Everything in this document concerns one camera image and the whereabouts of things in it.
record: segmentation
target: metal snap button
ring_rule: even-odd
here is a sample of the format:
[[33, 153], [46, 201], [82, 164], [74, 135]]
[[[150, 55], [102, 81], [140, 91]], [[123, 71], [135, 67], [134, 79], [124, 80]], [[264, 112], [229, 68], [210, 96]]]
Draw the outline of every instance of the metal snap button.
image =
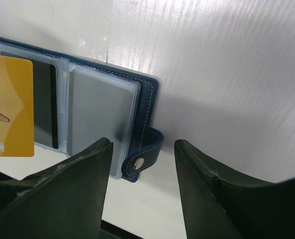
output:
[[133, 169], [134, 170], [140, 169], [143, 166], [143, 163], [144, 163], [144, 158], [138, 158], [133, 165]]

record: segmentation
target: dark green object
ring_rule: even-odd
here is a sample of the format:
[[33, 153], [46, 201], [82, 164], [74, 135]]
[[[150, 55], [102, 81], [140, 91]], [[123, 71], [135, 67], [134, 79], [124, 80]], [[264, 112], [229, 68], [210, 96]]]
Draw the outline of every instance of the dark green object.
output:
[[0, 239], [98, 238], [112, 151], [102, 138], [22, 181], [0, 174]]
[[295, 239], [295, 178], [250, 177], [185, 140], [175, 160], [188, 239]]
[[98, 239], [142, 239], [105, 221], [101, 222]]

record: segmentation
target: blue leather wallet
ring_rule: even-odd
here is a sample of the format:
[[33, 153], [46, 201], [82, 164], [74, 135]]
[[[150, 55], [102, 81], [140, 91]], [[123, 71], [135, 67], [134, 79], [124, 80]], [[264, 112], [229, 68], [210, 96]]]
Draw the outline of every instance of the blue leather wallet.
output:
[[150, 127], [158, 90], [158, 82], [156, 79], [1, 37], [0, 43], [54, 57], [59, 60], [68, 60], [79, 66], [90, 67], [96, 71], [112, 74], [123, 80], [138, 83], [140, 85], [140, 90], [137, 108], [134, 116], [128, 154], [121, 166], [122, 178], [130, 182], [136, 182], [141, 171], [156, 163], [164, 140], [164, 136], [160, 131]]

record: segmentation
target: black card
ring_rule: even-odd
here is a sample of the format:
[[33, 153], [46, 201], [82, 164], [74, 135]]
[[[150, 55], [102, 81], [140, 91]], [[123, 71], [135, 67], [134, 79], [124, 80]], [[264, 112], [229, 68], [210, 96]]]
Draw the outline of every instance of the black card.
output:
[[30, 60], [33, 64], [34, 141], [58, 149], [56, 67], [27, 57], [1, 52], [1, 56]]

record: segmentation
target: card holder wallet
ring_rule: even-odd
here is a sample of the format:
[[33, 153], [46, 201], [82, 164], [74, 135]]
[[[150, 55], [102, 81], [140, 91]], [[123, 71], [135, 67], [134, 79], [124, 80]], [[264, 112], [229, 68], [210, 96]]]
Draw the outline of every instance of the card holder wallet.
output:
[[156, 79], [0, 37], [0, 55], [32, 61], [35, 142], [75, 155], [114, 143], [110, 176], [136, 182], [157, 161], [163, 134], [150, 127]]

